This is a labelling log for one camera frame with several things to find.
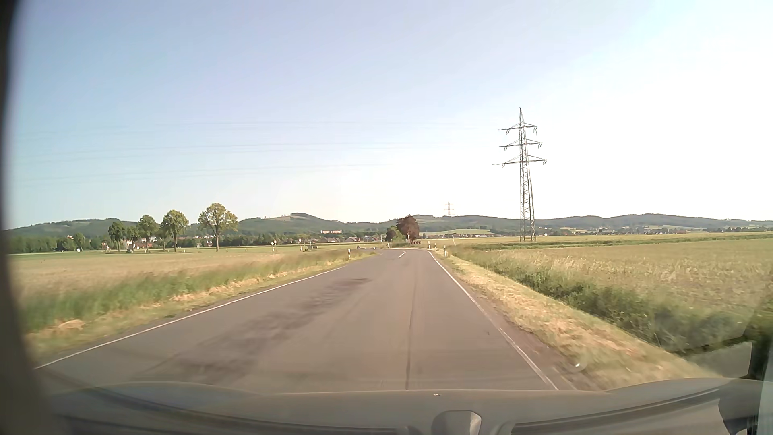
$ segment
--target windshield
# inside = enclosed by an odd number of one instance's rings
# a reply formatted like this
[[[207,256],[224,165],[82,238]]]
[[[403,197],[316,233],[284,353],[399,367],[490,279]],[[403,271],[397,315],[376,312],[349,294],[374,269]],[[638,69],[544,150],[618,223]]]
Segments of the windshield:
[[[24,2],[4,229],[36,377],[762,379],[771,12]]]

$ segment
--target car hood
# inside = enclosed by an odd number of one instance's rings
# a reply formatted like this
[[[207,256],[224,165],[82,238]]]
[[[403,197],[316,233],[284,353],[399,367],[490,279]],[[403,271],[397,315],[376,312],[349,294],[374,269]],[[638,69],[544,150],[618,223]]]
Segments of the car hood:
[[[652,382],[604,392],[510,390],[400,390],[260,394],[181,382],[132,382],[79,389],[52,396],[55,414],[104,424],[164,423],[180,430],[207,424],[271,423],[317,428],[394,431],[428,428],[448,411],[473,411],[486,424],[523,429],[548,425],[550,432],[581,422],[647,418],[720,399],[734,400],[731,418],[747,416],[758,403],[761,382],[727,378]]]

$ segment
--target road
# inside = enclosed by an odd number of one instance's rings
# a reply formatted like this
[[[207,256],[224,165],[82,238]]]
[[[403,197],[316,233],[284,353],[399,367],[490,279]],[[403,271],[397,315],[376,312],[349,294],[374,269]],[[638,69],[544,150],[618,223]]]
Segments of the road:
[[[429,252],[383,250],[39,373],[51,391],[148,380],[255,392],[571,388],[496,316]]]

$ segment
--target sky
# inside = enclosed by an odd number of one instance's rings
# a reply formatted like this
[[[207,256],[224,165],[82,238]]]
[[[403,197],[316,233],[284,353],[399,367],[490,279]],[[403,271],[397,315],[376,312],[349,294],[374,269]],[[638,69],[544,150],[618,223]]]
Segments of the sky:
[[[9,228],[78,218],[773,219],[771,2],[23,2]]]

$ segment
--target hill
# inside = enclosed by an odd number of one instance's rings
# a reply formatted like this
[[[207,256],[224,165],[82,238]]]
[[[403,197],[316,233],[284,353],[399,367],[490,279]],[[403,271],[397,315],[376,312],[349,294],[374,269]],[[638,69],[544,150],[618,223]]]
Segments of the hill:
[[[517,231],[518,219],[506,217],[478,216],[470,214],[466,216],[435,217],[427,214],[414,215],[419,223],[421,232],[451,231],[458,228],[479,230]],[[47,222],[45,224],[30,225],[27,227],[9,230],[11,236],[55,236],[73,235],[81,232],[87,237],[97,237],[107,233],[111,223],[117,221],[115,217],[108,219],[82,219],[78,221]],[[134,225],[136,222],[123,221],[125,225]],[[537,225],[544,228],[572,227],[582,229],[595,229],[599,227],[619,229],[622,227],[643,228],[645,226],[671,226],[683,228],[724,228],[746,227],[749,225],[761,225],[773,227],[773,221],[745,221],[742,219],[712,219],[708,217],[685,217],[668,214],[626,214],[623,216],[571,216],[556,219],[538,219]],[[288,216],[270,217],[261,219],[251,217],[239,221],[239,231],[245,235],[258,235],[263,233],[275,234],[319,234],[320,231],[343,232],[382,232],[394,225],[395,220],[384,222],[341,222],[323,219],[306,213],[292,213]],[[192,225],[188,234],[197,234],[195,225]]]
[[[29,225],[10,230],[11,236],[51,236],[62,237],[83,233],[88,238],[107,234],[107,229],[113,222],[119,221],[117,217],[107,219],[78,219],[76,221],[46,222],[44,224]],[[124,225],[134,225],[137,222],[121,221]]]

